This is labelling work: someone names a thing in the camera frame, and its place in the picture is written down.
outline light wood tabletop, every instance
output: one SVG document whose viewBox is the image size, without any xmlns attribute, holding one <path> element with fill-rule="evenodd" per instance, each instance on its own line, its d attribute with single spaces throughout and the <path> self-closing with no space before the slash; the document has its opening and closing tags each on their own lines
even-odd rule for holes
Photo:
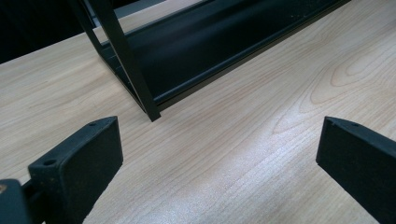
<svg viewBox="0 0 396 224">
<path fill-rule="evenodd" d="M 27 165 L 70 134 L 118 116 L 124 163 L 84 223 L 375 223 L 315 157 L 325 116 L 396 139 L 395 12 L 393 0 L 353 0 L 155 122 L 85 34 L 3 63 L 0 178 L 26 182 Z"/>
</svg>

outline table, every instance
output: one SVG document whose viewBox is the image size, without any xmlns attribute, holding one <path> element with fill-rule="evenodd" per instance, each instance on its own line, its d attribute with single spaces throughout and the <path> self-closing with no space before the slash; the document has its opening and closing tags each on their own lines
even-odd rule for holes
<svg viewBox="0 0 396 224">
<path fill-rule="evenodd" d="M 121 20 L 138 27 L 195 1 Z M 356 0 L 150 122 L 77 35 L 0 65 L 0 178 L 119 116 L 124 164 L 84 223 L 375 223 L 316 162 L 324 116 L 396 139 L 396 2 Z M 98 29 L 99 38 L 104 38 Z"/>
</svg>

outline wood grain surface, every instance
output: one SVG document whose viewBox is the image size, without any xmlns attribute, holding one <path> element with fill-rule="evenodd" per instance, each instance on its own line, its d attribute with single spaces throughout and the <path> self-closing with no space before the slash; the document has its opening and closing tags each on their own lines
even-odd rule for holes
<svg viewBox="0 0 396 224">
<path fill-rule="evenodd" d="M 168 0 L 122 24 L 194 2 Z M 85 223 L 375 223 L 315 157 L 324 116 L 396 139 L 395 11 L 393 0 L 353 0 L 155 122 L 85 35 L 3 63 L 0 178 L 26 182 L 28 164 L 116 115 L 124 164 Z"/>
</svg>

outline black metal shelf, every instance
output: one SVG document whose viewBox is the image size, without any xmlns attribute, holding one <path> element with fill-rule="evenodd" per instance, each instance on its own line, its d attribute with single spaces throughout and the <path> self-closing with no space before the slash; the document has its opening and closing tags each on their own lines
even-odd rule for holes
<svg viewBox="0 0 396 224">
<path fill-rule="evenodd" d="M 118 22 L 109 15 L 111 10 L 105 1 L 90 2 L 109 42 L 98 45 L 97 39 L 92 40 L 95 36 L 86 29 L 87 34 L 108 66 L 151 120 L 155 120 L 160 116 L 159 110 L 348 0 L 208 0 L 121 36 L 116 34 L 121 30 L 115 30 L 115 23 L 109 23 L 109 20 Z M 130 61 L 144 82 L 133 82 L 136 71 L 125 67 Z M 136 86 L 147 89 L 149 96 L 142 95 Z M 157 112 L 150 115 L 142 97 Z"/>
</svg>

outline black metal frame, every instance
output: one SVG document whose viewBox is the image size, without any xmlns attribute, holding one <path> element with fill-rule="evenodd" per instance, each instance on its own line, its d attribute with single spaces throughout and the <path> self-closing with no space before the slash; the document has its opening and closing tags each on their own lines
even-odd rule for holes
<svg viewBox="0 0 396 224">
<path fill-rule="evenodd" d="M 160 111 L 350 0 L 206 0 L 125 34 L 107 0 L 68 0 L 99 55 L 151 120 Z"/>
<path fill-rule="evenodd" d="M 117 117 L 85 125 L 30 164 L 22 187 L 0 180 L 0 223 L 82 223 L 122 160 Z"/>
<path fill-rule="evenodd" d="M 357 123 L 326 118 L 317 162 L 380 223 L 396 223 L 396 142 Z"/>
</svg>

